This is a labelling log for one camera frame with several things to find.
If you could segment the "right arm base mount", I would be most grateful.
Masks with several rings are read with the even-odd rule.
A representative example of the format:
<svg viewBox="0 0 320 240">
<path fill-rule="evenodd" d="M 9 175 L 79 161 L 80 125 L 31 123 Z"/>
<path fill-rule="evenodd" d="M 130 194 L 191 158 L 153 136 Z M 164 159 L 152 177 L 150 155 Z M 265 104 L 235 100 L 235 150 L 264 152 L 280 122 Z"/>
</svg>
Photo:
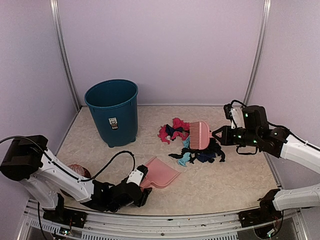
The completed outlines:
<svg viewBox="0 0 320 240">
<path fill-rule="evenodd" d="M 283 212 L 276 210 L 273 204 L 276 193 L 279 188 L 270 190 L 263 198 L 259 200 L 259 207 L 251 210 L 244 210 L 238 213 L 238 218 L 242 228 L 260 225 L 281 219 Z"/>
</svg>

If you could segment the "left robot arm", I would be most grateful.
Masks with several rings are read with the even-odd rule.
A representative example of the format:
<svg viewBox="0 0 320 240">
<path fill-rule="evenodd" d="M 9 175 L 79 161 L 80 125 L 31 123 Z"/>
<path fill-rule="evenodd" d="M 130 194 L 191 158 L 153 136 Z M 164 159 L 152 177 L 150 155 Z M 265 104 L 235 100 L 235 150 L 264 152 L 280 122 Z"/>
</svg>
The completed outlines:
<svg viewBox="0 0 320 240">
<path fill-rule="evenodd" d="M 100 182 L 96 176 L 82 176 L 63 164 L 49 150 L 48 139 L 43 135 L 16 135 L 1 140 L 6 141 L 11 144 L 0 164 L 1 173 L 21 183 L 61 223 L 70 218 L 70 211 L 62 205 L 64 198 L 55 189 L 89 209 L 112 213 L 124 206 L 144 206 L 152 192 L 150 187 L 141 187 L 148 173 L 145 165 L 134 166 L 127 177 L 114 185 Z"/>
</svg>

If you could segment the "pink plastic dustpan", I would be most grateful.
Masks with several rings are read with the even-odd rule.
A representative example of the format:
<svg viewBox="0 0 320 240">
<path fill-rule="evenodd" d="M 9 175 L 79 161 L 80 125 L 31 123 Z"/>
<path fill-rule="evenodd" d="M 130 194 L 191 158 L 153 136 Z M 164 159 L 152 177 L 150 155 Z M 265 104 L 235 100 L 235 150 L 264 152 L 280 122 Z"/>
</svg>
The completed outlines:
<svg viewBox="0 0 320 240">
<path fill-rule="evenodd" d="M 144 189 L 150 187 L 164 189 L 181 174 L 180 171 L 173 169 L 157 157 L 150 159 L 145 166 L 148 172 L 140 184 L 140 187 Z"/>
</svg>

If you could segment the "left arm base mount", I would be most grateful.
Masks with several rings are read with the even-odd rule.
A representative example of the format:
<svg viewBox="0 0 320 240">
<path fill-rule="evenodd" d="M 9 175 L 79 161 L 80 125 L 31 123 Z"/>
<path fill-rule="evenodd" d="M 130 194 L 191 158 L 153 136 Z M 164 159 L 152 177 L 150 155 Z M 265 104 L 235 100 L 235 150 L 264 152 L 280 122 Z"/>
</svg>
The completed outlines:
<svg viewBox="0 0 320 240">
<path fill-rule="evenodd" d="M 44 210 L 43 218 L 54 223 L 83 229 L 86 223 L 87 213 L 65 208 L 62 195 L 58 193 L 57 197 L 57 206 L 54 210 Z"/>
</svg>

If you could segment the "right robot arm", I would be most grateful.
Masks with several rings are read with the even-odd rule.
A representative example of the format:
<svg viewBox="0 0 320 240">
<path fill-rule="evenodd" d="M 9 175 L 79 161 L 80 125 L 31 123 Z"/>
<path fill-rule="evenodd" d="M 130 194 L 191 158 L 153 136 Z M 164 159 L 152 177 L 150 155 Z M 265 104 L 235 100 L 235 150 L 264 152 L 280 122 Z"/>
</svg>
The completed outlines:
<svg viewBox="0 0 320 240">
<path fill-rule="evenodd" d="M 258 105 L 242 109 L 244 127 L 225 125 L 211 133 L 223 146 L 254 147 L 275 158 L 295 162 L 320 172 L 320 149 L 294 135 L 287 127 L 268 122 L 265 108 Z M 276 211 L 311 208 L 320 205 L 320 185 L 295 189 L 272 189 L 261 200 L 256 218 L 266 222 Z"/>
</svg>

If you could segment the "pink plastic hand brush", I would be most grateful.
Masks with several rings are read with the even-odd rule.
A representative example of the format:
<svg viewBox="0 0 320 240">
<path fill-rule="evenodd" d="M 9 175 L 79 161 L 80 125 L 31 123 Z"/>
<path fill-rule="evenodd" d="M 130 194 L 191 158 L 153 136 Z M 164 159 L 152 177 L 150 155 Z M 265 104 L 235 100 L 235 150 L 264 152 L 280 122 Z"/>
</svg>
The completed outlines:
<svg viewBox="0 0 320 240">
<path fill-rule="evenodd" d="M 204 150 L 210 144 L 212 133 L 205 121 L 191 122 L 189 124 L 189 147 L 192 150 Z"/>
</svg>

